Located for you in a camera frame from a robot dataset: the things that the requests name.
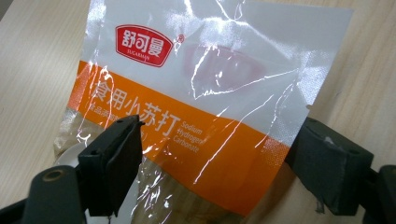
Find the white and orange plastic packet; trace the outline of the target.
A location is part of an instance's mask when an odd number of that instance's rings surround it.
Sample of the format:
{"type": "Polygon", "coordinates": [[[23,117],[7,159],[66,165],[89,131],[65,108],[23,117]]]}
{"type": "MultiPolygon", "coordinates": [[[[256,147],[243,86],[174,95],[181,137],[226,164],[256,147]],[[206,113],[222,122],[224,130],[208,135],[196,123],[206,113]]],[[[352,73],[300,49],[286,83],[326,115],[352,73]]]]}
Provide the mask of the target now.
{"type": "Polygon", "coordinates": [[[130,224],[240,224],[270,188],[351,18],[252,0],[91,0],[57,156],[138,115],[130,224]]]}

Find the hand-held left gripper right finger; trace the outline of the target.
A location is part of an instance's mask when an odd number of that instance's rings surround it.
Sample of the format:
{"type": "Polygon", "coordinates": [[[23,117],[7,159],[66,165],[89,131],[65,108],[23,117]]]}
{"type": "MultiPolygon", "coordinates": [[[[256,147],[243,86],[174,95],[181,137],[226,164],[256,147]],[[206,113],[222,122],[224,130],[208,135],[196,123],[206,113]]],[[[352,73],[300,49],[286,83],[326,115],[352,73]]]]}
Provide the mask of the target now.
{"type": "Polygon", "coordinates": [[[374,154],[325,124],[308,118],[297,134],[286,163],[303,185],[337,216],[354,216],[358,188],[374,154]]]}

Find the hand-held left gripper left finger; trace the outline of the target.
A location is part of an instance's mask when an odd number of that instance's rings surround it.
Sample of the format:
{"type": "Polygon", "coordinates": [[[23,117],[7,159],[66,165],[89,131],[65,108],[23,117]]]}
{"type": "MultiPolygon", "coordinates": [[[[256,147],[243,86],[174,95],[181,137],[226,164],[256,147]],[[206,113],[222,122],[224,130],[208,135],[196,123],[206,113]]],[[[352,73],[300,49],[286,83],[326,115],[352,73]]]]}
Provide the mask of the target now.
{"type": "Polygon", "coordinates": [[[79,155],[84,205],[92,217],[117,216],[142,162],[138,115],[113,122],[79,155]]]}

